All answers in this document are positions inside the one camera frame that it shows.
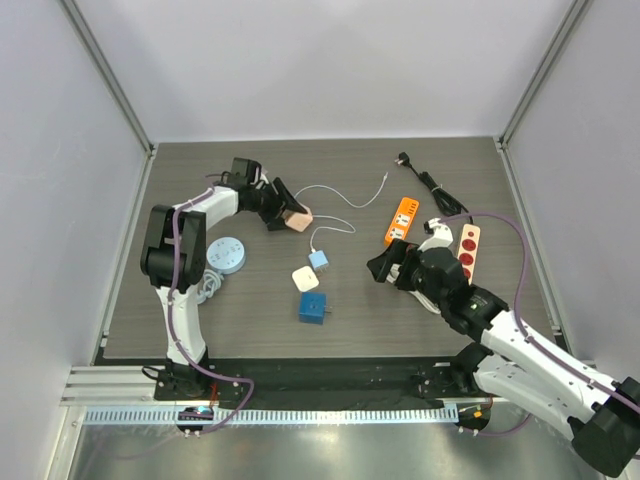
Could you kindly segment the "pink cube plug adapter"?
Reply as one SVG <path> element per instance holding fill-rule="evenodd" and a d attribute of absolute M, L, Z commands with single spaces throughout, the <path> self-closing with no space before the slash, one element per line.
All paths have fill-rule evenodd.
<path fill-rule="evenodd" d="M 313 215 L 310 210 L 297 212 L 286 210 L 283 214 L 284 225 L 295 232 L 304 232 L 313 222 Z"/>

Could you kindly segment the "orange power strip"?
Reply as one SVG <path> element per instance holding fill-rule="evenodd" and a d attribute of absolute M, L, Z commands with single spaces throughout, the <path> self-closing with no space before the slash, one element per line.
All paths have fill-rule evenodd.
<path fill-rule="evenodd" d="M 393 240 L 405 240 L 418 213 L 418 200 L 403 197 L 384 236 L 384 245 L 388 247 Z"/>

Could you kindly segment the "light blue usb charger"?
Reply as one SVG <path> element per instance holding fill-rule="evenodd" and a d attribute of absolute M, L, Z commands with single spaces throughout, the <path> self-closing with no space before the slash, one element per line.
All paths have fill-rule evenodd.
<path fill-rule="evenodd" d="M 316 273 L 324 272 L 329 266 L 328 258 L 323 250 L 312 250 L 308 259 L 312 270 Z"/>

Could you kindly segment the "white square plug adapter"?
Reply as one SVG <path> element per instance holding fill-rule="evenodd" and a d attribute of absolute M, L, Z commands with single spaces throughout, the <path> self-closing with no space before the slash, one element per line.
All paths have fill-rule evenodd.
<path fill-rule="evenodd" d="M 319 279 L 310 266 L 296 269 L 291 274 L 292 281 L 299 292 L 309 292 L 319 286 Z"/>

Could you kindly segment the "blue cube plug adapter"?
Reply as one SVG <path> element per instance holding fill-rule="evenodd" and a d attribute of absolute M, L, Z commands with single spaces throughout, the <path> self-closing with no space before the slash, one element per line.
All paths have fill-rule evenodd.
<path fill-rule="evenodd" d="M 301 323 L 323 325 L 329 312 L 328 297 L 320 292 L 303 292 L 298 306 L 298 320 Z"/>

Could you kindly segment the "round blue pink socket hub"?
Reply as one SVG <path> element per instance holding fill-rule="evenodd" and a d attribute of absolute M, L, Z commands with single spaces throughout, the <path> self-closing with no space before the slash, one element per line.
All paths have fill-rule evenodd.
<path fill-rule="evenodd" d="M 244 244 L 235 237 L 221 237 L 208 246 L 206 259 L 213 271 L 230 275 L 244 266 L 246 249 Z"/>

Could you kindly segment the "beige power strip red sockets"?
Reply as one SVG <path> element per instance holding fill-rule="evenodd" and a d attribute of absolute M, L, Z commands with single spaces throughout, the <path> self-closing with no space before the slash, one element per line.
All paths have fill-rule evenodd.
<path fill-rule="evenodd" d="M 464 224 L 460 234 L 457 258 L 469 283 L 472 283 L 477 265 L 481 230 L 474 224 Z"/>

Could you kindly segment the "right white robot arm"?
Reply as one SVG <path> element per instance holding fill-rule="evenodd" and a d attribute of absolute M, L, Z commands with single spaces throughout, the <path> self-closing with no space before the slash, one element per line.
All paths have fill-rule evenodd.
<path fill-rule="evenodd" d="M 617 477 L 639 454 L 639 382 L 617 381 L 548 341 L 492 292 L 469 281 L 444 246 L 395 240 L 367 263 L 375 281 L 430 302 L 471 339 L 454 359 L 460 394 L 502 397 L 548 423 L 593 469 Z"/>

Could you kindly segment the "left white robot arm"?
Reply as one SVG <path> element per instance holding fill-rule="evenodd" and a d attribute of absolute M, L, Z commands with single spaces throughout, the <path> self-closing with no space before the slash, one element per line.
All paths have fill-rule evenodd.
<path fill-rule="evenodd" d="M 168 337 L 164 367 L 143 369 L 155 381 L 157 400 L 198 400 L 226 379 L 209 368 L 199 320 L 208 230 L 244 211 L 258 214 L 269 231 L 302 232 L 312 221 L 311 210 L 255 160 L 236 157 L 230 169 L 209 177 L 211 185 L 196 197 L 154 206 L 144 236 L 140 269 L 161 301 Z"/>

